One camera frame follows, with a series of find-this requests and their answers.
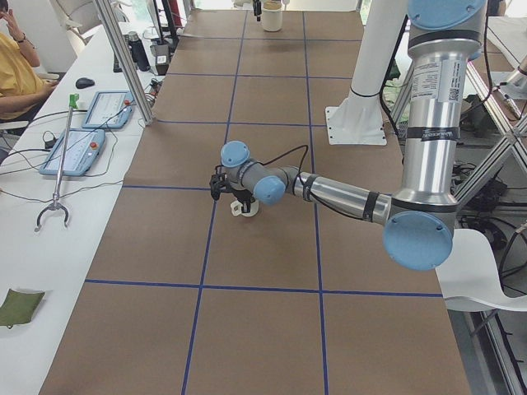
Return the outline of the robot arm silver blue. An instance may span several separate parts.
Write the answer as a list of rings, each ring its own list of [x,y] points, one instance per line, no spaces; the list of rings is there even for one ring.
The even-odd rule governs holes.
[[[450,190],[468,63],[484,46],[484,1],[374,1],[349,92],[325,110],[333,145],[381,145],[380,101],[404,30],[412,60],[409,116],[400,188],[372,192],[296,166],[254,160],[239,141],[228,142],[211,177],[214,199],[230,193],[249,213],[285,193],[340,215],[383,226],[383,245],[399,265],[419,271],[440,266],[453,246],[458,203]]]

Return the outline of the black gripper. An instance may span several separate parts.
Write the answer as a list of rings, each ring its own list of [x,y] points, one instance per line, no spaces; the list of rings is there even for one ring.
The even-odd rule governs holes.
[[[247,189],[240,190],[233,188],[232,193],[236,197],[236,199],[242,203],[242,211],[249,212],[250,204],[254,201],[252,192]]]

